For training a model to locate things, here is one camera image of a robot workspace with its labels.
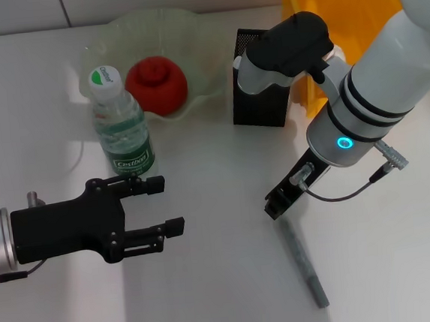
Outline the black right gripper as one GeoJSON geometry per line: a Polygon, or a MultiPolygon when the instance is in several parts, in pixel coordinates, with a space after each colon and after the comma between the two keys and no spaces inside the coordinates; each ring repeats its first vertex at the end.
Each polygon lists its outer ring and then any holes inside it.
{"type": "Polygon", "coordinates": [[[292,170],[265,197],[266,214],[273,220],[278,219],[328,168],[329,165],[312,149],[307,149],[292,170]]]}

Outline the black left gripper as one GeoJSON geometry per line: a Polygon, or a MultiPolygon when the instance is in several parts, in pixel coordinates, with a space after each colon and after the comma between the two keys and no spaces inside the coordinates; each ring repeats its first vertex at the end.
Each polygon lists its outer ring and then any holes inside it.
{"type": "Polygon", "coordinates": [[[166,238],[184,233],[185,219],[126,231],[121,199],[163,193],[164,186],[163,176],[142,179],[136,173],[90,179],[78,198],[13,211],[11,229],[18,263],[82,250],[100,254],[107,263],[162,252],[166,238]]]}

